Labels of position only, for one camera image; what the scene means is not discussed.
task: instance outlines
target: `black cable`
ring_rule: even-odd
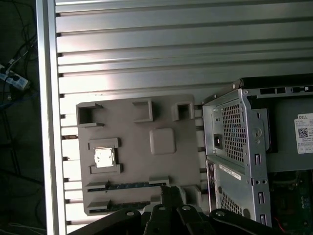
[[[15,173],[11,172],[11,171],[8,171],[8,170],[0,169],[0,173],[4,173],[4,174],[10,175],[10,176],[14,176],[14,177],[20,178],[22,180],[26,180],[26,181],[38,184],[40,186],[44,186],[44,183],[39,181],[39,180],[35,180],[35,179],[29,178],[29,177],[26,177],[26,176],[18,175],[18,174],[15,174]]]
[[[4,96],[5,96],[5,85],[7,80],[9,79],[9,76],[5,78],[4,80],[4,85],[3,85],[3,89],[2,89],[2,99],[1,99],[1,105],[4,103]]]
[[[6,115],[5,110],[2,110],[2,118],[3,118],[3,122],[4,122],[5,131],[6,131],[6,134],[8,136],[8,139],[9,139],[10,145],[11,145],[10,146],[11,157],[12,157],[13,166],[15,168],[15,173],[17,175],[21,175],[21,168],[20,168],[20,164],[18,161],[18,156],[17,156],[16,151],[15,151],[15,147],[14,147],[14,141],[13,141],[13,137],[12,137],[12,133],[11,133],[10,123],[9,123],[9,120],[8,120],[8,117]]]
[[[10,194],[10,198],[12,199],[17,199],[17,198],[25,198],[25,197],[31,197],[31,196],[35,196],[42,188],[38,188],[36,191],[34,191],[33,193],[27,194],[27,195],[11,195]]]
[[[23,50],[24,47],[26,47],[27,45],[29,45],[31,43],[32,40],[34,40],[37,37],[37,35],[33,35],[27,42],[23,43],[20,48],[18,49],[18,51],[15,53],[15,55],[13,56],[13,59],[16,59],[18,57],[18,55],[20,54],[20,52]]]
[[[35,10],[33,8],[32,5],[27,4],[27,3],[23,3],[23,2],[19,2],[19,1],[14,1],[14,0],[0,0],[2,2],[9,2],[9,3],[15,3],[15,4],[20,4],[20,5],[24,5],[24,6],[28,6],[31,9],[31,14],[32,14],[32,19],[34,21],[34,24],[36,24],[36,15],[35,15]]]
[[[16,4],[15,4],[15,2],[12,0],[12,3],[13,3],[13,5],[14,5],[14,7],[15,7],[15,9],[16,9],[16,11],[17,11],[17,13],[18,13],[18,16],[19,16],[19,18],[20,18],[20,21],[21,21],[21,24],[22,24],[22,32],[24,33],[24,37],[23,37],[23,39],[25,40],[25,41],[27,41],[27,37],[26,37],[26,35],[25,35],[25,31],[24,31],[24,28],[25,28],[25,24],[24,24],[24,21],[23,21],[23,19],[22,19],[22,16],[21,16],[21,13],[20,13],[20,10],[18,9],[18,7],[16,6]]]
[[[43,191],[43,194],[42,196],[40,197],[40,199],[38,200],[37,204],[36,204],[36,207],[35,207],[35,217],[36,217],[36,220],[37,222],[41,225],[42,228],[46,229],[46,225],[43,223],[43,221],[41,220],[41,217],[39,216],[39,212],[38,212],[38,209],[39,209],[39,206],[40,206],[40,203],[42,201],[42,198],[44,197],[44,192]]]

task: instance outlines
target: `slotted aluminum panel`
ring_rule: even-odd
[[[246,128],[242,125],[240,103],[223,106],[222,119],[226,156],[243,163]]]
[[[239,215],[243,215],[243,209],[233,200],[231,200],[231,198],[225,192],[222,192],[221,195],[221,208],[232,211]]]
[[[51,235],[98,219],[75,213],[83,208],[76,104],[169,94],[200,103],[240,77],[313,72],[311,1],[37,0],[36,8]]]

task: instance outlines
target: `perforated metal panel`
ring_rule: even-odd
[[[222,192],[221,195],[221,208],[232,211],[239,215],[243,215],[243,210],[241,209],[241,207],[233,200],[231,200],[225,192]]]
[[[241,123],[240,104],[224,107],[222,119],[226,156],[243,163],[243,145],[246,144],[246,129]]]

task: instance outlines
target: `label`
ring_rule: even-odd
[[[313,153],[313,114],[298,114],[294,127],[298,154]]]
[[[233,172],[232,170],[226,168],[223,165],[220,165],[220,169],[225,171],[226,173],[230,174],[231,176],[235,177],[237,180],[241,180],[241,176],[238,175],[237,173]]]

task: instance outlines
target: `cable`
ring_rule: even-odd
[[[42,188],[38,188],[35,192],[28,194],[28,195],[10,195],[10,198],[16,199],[16,198],[25,198],[25,197],[31,197],[35,196]]]
[[[46,228],[46,226],[44,225],[44,223],[41,221],[40,219],[40,216],[38,215],[38,209],[39,209],[39,205],[42,201],[42,198],[44,196],[44,191],[43,191],[43,194],[41,196],[41,198],[38,200],[37,204],[36,204],[36,207],[35,207],[35,217],[36,217],[36,220],[37,222],[43,227],[43,228]]]
[[[46,231],[46,229],[31,227],[31,226],[27,226],[27,225],[23,225],[23,224],[19,224],[19,223],[9,223],[9,225],[14,226],[14,227],[20,227],[20,228],[28,228],[28,229],[36,229],[36,230]]]
[[[15,177],[20,178],[22,180],[26,180],[26,181],[29,181],[29,182],[32,182],[32,183],[44,186],[44,183],[39,181],[39,180],[35,180],[35,179],[29,178],[29,177],[26,177],[26,176],[18,175],[18,174],[15,174],[15,173],[11,172],[11,171],[8,171],[8,170],[0,169],[0,173],[4,173],[4,174],[7,174],[7,175],[15,176]]]
[[[0,109],[1,109],[1,108],[6,109],[6,108],[8,108],[8,107],[10,107],[10,106],[12,106],[12,105],[14,105],[14,104],[18,104],[18,103],[23,102],[23,101],[31,100],[31,99],[33,99],[33,98],[35,98],[35,97],[37,97],[37,96],[38,96],[38,93],[35,93],[35,94],[33,94],[32,96],[30,96],[30,97],[21,98],[21,99],[15,100],[15,101],[10,102],[10,103],[7,103],[7,104],[2,104],[2,105],[0,105]]]
[[[5,234],[11,234],[11,235],[20,235],[20,234],[14,234],[14,233],[10,233],[10,232],[7,232],[3,229],[0,229],[1,232],[5,233]]]
[[[285,233],[286,231],[285,231],[285,230],[283,229],[283,227],[280,225],[279,220],[278,220],[276,217],[273,217],[273,219],[277,221],[277,224],[278,224],[278,227],[280,228],[280,230]]]
[[[20,4],[20,5],[24,5],[24,6],[28,6],[30,9],[31,9],[31,14],[32,14],[32,18],[33,18],[33,21],[34,21],[34,24],[36,22],[36,15],[35,15],[35,10],[33,8],[33,6],[31,6],[30,4],[27,4],[27,3],[23,3],[23,2],[19,2],[19,1],[13,1],[13,0],[0,0],[2,2],[9,2],[9,3],[15,3],[15,4]]]
[[[37,233],[39,235],[44,235],[36,230],[40,230],[40,231],[44,231],[46,232],[45,229],[41,229],[41,228],[36,228],[36,227],[31,227],[31,226],[26,226],[26,225],[23,225],[23,224],[19,224],[19,223],[9,223],[9,226],[13,226],[13,227],[17,227],[17,228],[25,228],[25,229],[29,229],[31,231],[33,231],[34,233]]]
[[[6,85],[6,82],[7,80],[9,79],[9,77],[6,77],[5,80],[4,80],[4,85],[3,85],[3,89],[2,89],[2,100],[1,100],[1,105],[3,105],[4,103],[4,94],[5,94],[5,85]]]
[[[12,1],[12,3],[13,3],[13,5],[14,5],[14,7],[15,7],[17,13],[18,13],[18,16],[19,16],[19,18],[20,18],[20,21],[21,21],[21,23],[22,23],[22,28],[23,28],[22,32],[24,33],[24,38],[23,38],[23,39],[26,40],[27,38],[26,38],[26,35],[25,35],[25,31],[24,31],[25,24],[24,24],[24,21],[23,21],[23,19],[22,19],[21,13],[20,13],[18,7],[16,6],[15,2]]]
[[[14,141],[13,141],[13,137],[12,137],[12,132],[11,132],[11,128],[10,128],[10,123],[9,123],[9,119],[6,115],[6,111],[2,110],[2,118],[3,118],[3,123],[4,123],[4,127],[5,127],[5,131],[7,134],[8,139],[10,140],[10,144],[11,144],[11,157],[12,157],[12,163],[13,166],[15,168],[15,173],[17,175],[21,175],[21,168],[20,168],[20,164],[18,161],[18,157],[14,148]]]

